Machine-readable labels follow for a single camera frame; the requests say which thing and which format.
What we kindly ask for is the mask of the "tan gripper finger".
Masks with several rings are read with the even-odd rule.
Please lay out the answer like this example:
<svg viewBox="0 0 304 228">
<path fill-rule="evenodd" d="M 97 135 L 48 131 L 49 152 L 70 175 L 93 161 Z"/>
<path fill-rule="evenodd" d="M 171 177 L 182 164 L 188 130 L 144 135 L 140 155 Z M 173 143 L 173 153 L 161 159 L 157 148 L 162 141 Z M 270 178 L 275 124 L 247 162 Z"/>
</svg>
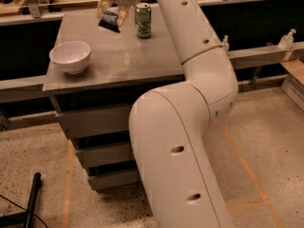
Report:
<svg viewBox="0 0 304 228">
<path fill-rule="evenodd" d="M 99 0 L 97 5 L 97 17 L 101 18 L 103 12 L 112 6 L 113 2 L 111 0 Z"/>
<path fill-rule="evenodd" d="M 126 18 L 128 17 L 129 10 L 130 6 L 118 6 L 119 18 L 117 23 L 119 27 L 124 24 Z"/>
</svg>

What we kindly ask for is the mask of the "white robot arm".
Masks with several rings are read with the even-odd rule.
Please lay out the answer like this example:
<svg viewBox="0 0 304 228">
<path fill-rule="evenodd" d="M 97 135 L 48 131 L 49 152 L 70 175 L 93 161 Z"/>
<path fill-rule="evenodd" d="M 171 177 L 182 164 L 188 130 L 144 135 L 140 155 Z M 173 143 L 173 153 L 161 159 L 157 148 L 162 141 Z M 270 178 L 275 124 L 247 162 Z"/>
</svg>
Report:
<svg viewBox="0 0 304 228">
<path fill-rule="evenodd" d="M 203 144 L 231 112 L 238 82 L 197 0 L 157 0 L 184 81 L 145 92 L 129 135 L 158 228 L 234 228 Z"/>
</svg>

